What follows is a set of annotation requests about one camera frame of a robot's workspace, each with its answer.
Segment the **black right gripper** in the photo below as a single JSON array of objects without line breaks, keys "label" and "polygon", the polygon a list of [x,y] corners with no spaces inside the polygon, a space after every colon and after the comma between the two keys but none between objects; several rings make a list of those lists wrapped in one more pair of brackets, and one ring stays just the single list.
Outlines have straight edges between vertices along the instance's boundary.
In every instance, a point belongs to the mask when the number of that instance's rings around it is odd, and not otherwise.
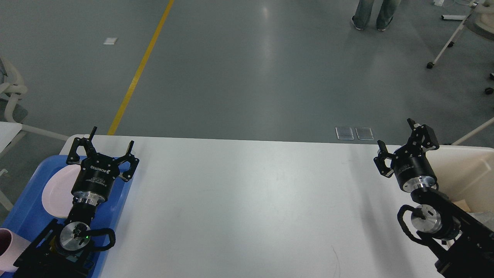
[{"label": "black right gripper", "polygon": [[[411,135],[405,144],[409,155],[396,156],[388,151],[383,141],[377,140],[378,151],[373,161],[381,176],[391,178],[395,175],[403,192],[413,192],[418,188],[437,190],[437,176],[425,156],[427,151],[440,148],[436,134],[429,125],[419,124],[411,118],[406,121],[411,128]],[[391,162],[390,166],[386,165],[386,160]]]}]

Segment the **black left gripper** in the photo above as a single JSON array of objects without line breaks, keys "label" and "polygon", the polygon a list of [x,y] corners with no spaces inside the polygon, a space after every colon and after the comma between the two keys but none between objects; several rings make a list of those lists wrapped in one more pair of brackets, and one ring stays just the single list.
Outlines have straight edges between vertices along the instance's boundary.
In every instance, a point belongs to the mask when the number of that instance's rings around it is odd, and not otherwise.
[{"label": "black left gripper", "polygon": [[[115,179],[118,177],[124,182],[130,181],[135,174],[139,159],[132,153],[135,141],[130,141],[124,156],[117,159],[97,153],[92,140],[97,132],[94,126],[89,137],[76,137],[73,140],[67,165],[80,165],[80,172],[72,187],[71,194],[79,203],[101,204],[108,200]],[[78,155],[78,149],[85,151],[85,159]],[[119,166],[129,163],[129,169],[120,172]]]}]

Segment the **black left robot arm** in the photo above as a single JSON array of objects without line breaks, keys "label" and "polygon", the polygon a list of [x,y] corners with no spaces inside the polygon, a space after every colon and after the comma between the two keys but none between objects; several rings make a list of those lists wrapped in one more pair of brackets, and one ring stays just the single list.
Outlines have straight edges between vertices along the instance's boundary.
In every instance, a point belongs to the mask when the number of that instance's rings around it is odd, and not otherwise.
[{"label": "black left robot arm", "polygon": [[15,260],[15,278],[88,278],[116,244],[115,228],[139,159],[130,141],[120,157],[99,153],[88,137],[76,137],[66,157],[78,169],[66,217],[50,220]]}]

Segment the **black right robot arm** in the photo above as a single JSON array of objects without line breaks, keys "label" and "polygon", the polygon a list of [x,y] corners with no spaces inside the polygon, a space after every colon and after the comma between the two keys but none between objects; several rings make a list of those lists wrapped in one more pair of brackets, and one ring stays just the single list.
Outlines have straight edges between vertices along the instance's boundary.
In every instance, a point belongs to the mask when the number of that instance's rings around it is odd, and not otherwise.
[{"label": "black right robot arm", "polygon": [[435,268],[445,278],[493,277],[493,231],[440,192],[426,152],[439,149],[434,130],[407,119],[411,135],[390,153],[379,140],[373,161],[382,176],[395,176],[416,207],[402,205],[397,219],[403,233],[437,257]]}]

